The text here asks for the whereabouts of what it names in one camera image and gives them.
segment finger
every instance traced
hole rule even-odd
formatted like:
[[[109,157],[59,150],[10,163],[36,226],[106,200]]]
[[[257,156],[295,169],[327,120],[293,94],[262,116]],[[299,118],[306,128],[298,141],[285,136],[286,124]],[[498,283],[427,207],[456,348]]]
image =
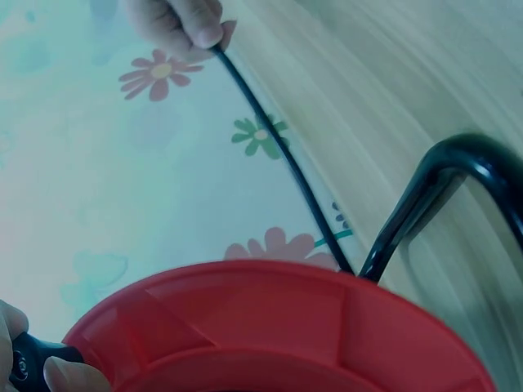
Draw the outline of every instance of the finger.
[[[205,0],[211,12],[218,20],[221,20],[223,15],[223,7],[221,6],[220,0]]]
[[[206,0],[168,0],[190,40],[197,47],[208,49],[223,38],[220,19]]]
[[[9,381],[13,367],[11,341],[27,331],[29,322],[21,310],[0,301],[0,385]]]
[[[50,357],[43,365],[43,376],[51,392],[111,391],[104,375],[83,363],[71,363]]]
[[[220,42],[220,47],[223,51],[229,47],[232,34],[235,32],[237,24],[238,22],[236,22],[236,20],[228,20],[221,24],[221,27],[223,28],[223,39]]]
[[[178,60],[205,60],[210,57],[196,47],[181,28],[171,5],[165,1],[127,0],[126,12],[136,31],[156,47]]]

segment light wood surface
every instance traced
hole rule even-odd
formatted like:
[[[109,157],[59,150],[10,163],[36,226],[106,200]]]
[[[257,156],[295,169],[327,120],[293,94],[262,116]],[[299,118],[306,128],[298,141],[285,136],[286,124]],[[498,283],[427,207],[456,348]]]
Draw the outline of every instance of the light wood surface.
[[[522,1],[224,6],[239,20],[233,57],[300,132],[365,251],[437,141],[475,129],[523,153]],[[468,180],[382,283],[443,319],[512,392],[523,390],[522,279],[508,227]]]

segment black cable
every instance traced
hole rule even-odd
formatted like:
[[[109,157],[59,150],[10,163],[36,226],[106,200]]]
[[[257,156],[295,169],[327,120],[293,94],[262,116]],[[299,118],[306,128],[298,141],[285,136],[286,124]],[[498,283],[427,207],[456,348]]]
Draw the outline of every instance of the black cable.
[[[248,103],[253,108],[254,113],[260,118],[261,124],[270,133],[270,135],[278,145],[281,153],[287,161],[287,164],[289,165],[290,171],[292,172],[294,179],[296,180],[298,186],[300,187],[300,190],[303,193],[303,197],[305,198],[309,208],[311,209],[316,224],[320,228],[320,231],[324,236],[325,242],[329,246],[329,249],[332,252],[333,257],[339,265],[340,269],[344,272],[348,272],[349,274],[354,274],[354,271],[352,270],[351,265],[345,257],[345,254],[340,248],[339,243],[337,243],[333,231],[330,229],[329,223],[325,219],[325,215],[321,211],[321,207],[318,204],[318,201],[316,200],[311,186],[309,185],[305,176],[303,175],[302,169],[300,169],[296,162],[296,159],[294,159],[287,145],[284,143],[279,133],[275,130],[274,126],[272,125],[272,121],[267,116],[265,110],[262,108],[257,98],[254,96],[252,90],[245,82],[242,75],[236,69],[234,64],[232,64],[229,57],[223,52],[223,50],[219,46],[215,46],[212,48],[212,52],[216,54],[218,59],[220,59],[222,64],[227,68],[227,70],[230,73],[230,76],[235,80],[239,89],[243,92]]]

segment floral tablecloth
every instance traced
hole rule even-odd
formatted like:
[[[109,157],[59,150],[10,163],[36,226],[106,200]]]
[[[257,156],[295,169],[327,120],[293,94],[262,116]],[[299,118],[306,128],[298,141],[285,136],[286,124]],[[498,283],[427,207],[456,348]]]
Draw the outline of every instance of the floral tablecloth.
[[[270,111],[353,256],[332,195]],[[149,46],[117,0],[0,2],[0,255],[0,298],[51,341],[161,270],[243,257],[335,268],[221,64]]]

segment green flower print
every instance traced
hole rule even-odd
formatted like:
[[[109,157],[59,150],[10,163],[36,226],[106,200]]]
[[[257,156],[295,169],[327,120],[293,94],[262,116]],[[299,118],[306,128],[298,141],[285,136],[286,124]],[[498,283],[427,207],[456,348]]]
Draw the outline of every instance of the green flower print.
[[[274,124],[277,132],[282,132],[288,129],[287,124],[283,121],[275,123],[275,117],[269,115],[270,121]],[[247,147],[245,148],[245,154],[248,157],[252,157],[261,146],[265,154],[270,159],[280,159],[281,153],[278,149],[278,145],[272,140],[269,132],[263,128],[262,122],[259,118],[256,118],[256,125],[249,120],[248,118],[243,121],[235,121],[235,127],[240,129],[241,132],[238,132],[232,136],[231,141],[233,143],[242,143],[246,140],[250,140]],[[289,147],[290,142],[288,139],[282,137],[284,143]]]

